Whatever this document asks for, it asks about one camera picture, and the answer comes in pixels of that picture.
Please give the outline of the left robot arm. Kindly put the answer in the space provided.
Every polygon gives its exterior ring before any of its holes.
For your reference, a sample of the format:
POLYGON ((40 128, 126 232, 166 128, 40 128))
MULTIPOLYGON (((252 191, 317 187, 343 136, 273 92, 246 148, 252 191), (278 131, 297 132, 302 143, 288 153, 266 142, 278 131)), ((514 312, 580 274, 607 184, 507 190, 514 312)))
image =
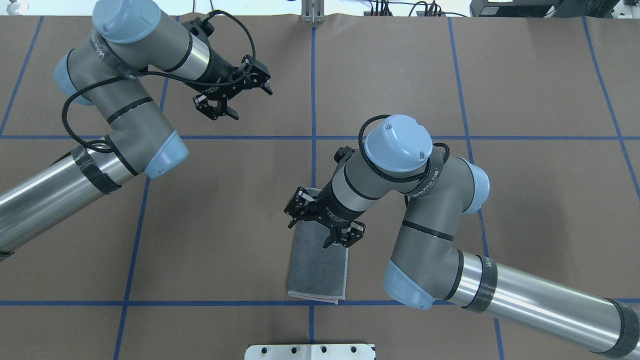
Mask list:
POLYGON ((180 23, 153 0, 99 0, 86 39, 54 70, 66 96, 57 115, 75 145, 1 196, 1 259, 140 174, 151 179, 189 157, 178 131, 142 84, 158 76, 196 91, 210 120, 238 119, 229 101, 242 91, 272 94, 270 72, 251 51, 240 64, 210 43, 215 9, 180 23))

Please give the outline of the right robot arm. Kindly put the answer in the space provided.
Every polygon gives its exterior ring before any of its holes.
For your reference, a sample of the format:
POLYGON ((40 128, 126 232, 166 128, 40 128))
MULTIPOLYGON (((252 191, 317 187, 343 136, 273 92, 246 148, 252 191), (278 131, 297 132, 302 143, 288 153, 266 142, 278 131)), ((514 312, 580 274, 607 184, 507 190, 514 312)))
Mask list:
POLYGON ((639 314, 599 298, 454 247, 461 217, 490 193, 489 176, 445 143, 434 143, 414 118, 381 114, 366 120, 357 148, 334 155, 329 182, 310 194, 298 187, 284 208, 289 227, 327 228, 323 248, 350 248, 364 236, 358 218, 391 191, 406 197, 383 286, 394 300, 427 310, 436 300, 531 328, 615 360, 639 358, 639 314))

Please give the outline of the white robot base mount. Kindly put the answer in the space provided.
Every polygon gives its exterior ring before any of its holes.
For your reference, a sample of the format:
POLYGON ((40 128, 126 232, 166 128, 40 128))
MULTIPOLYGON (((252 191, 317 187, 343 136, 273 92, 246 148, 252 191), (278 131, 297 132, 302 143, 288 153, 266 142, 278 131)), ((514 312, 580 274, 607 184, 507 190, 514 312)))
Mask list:
POLYGON ((374 344, 256 344, 249 346, 245 360, 376 360, 374 344))

